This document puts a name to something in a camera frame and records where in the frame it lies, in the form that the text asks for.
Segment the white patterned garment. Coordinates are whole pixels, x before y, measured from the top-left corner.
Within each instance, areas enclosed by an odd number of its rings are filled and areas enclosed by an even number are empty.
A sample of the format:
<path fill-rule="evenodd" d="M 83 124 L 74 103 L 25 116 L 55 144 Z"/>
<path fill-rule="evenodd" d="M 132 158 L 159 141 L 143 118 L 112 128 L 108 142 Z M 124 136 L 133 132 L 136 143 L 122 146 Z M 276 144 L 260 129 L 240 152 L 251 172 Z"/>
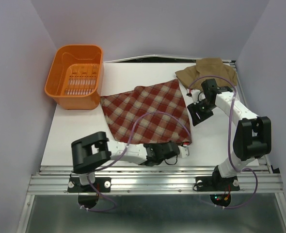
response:
<path fill-rule="evenodd" d="M 177 79 L 102 96 L 100 104 L 118 142 L 191 142 L 189 115 Z"/>

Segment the khaki brown skirt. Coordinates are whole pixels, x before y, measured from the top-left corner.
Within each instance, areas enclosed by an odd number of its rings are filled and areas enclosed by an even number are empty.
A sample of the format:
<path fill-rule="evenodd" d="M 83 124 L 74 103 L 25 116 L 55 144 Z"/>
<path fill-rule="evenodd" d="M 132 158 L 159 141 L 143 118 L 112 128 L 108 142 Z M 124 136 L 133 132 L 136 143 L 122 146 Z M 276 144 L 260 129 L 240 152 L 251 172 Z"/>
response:
<path fill-rule="evenodd" d="M 213 76 L 222 77 L 230 81 L 234 86 L 238 82 L 236 71 L 229 65 L 224 64 L 221 58 L 203 58 L 197 60 L 196 65 L 179 70 L 175 74 L 186 89 L 189 89 L 193 81 L 205 76 L 204 79 L 196 81 L 191 86 L 191 89 L 201 91 L 203 90 L 201 83 L 206 79 L 213 79 Z"/>

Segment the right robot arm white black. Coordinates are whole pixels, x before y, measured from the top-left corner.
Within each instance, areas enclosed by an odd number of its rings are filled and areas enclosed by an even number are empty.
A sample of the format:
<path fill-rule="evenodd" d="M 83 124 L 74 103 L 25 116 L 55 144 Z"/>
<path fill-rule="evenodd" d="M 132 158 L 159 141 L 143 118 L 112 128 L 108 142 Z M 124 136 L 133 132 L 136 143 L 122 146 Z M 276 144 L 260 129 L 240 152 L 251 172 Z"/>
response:
<path fill-rule="evenodd" d="M 219 86 L 217 76 L 203 76 L 201 87 L 204 99 L 193 98 L 187 106 L 193 126 L 213 116 L 218 107 L 229 117 L 228 128 L 236 127 L 235 134 L 228 133 L 228 157 L 214 168 L 210 177 L 200 178 L 198 189 L 211 188 L 222 191 L 235 182 L 236 176 L 247 171 L 247 165 L 255 159 L 271 152 L 271 120 L 267 116 L 258 116 L 242 104 L 236 97 L 233 83 Z"/>

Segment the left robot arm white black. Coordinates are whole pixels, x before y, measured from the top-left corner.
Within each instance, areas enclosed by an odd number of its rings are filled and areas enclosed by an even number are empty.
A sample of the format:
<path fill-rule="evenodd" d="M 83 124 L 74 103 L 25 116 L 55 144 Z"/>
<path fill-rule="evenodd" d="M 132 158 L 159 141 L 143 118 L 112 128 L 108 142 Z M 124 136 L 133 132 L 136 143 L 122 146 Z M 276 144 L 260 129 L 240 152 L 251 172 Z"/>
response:
<path fill-rule="evenodd" d="M 73 172 L 84 191 L 95 188 L 95 171 L 108 161 L 124 161 L 139 166 L 158 166 L 173 157 L 189 156 L 187 147 L 175 142 L 127 144 L 110 141 L 105 132 L 96 132 L 71 144 Z"/>

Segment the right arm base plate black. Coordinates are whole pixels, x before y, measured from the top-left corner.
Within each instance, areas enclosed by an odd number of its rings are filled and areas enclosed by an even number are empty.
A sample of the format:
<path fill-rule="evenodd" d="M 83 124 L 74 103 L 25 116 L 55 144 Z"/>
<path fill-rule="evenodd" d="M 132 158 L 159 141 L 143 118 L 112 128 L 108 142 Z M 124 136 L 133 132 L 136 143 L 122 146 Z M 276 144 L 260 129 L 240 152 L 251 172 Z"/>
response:
<path fill-rule="evenodd" d="M 197 192 L 239 191 L 239 184 L 234 185 L 237 177 L 213 178 L 212 176 L 198 176 L 195 178 L 193 190 Z"/>

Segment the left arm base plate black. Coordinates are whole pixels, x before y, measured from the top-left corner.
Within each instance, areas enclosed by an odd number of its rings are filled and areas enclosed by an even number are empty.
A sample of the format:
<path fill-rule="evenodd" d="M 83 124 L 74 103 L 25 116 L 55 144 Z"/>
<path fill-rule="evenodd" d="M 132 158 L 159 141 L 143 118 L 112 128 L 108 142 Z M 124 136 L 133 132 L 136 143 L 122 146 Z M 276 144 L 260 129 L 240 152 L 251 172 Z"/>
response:
<path fill-rule="evenodd" d="M 96 177 L 93 186 L 101 193 L 109 193 L 111 191 L 111 178 L 110 177 Z M 89 183 L 82 185 L 79 177 L 71 177 L 67 187 L 68 193 L 95 193 L 95 190 Z"/>

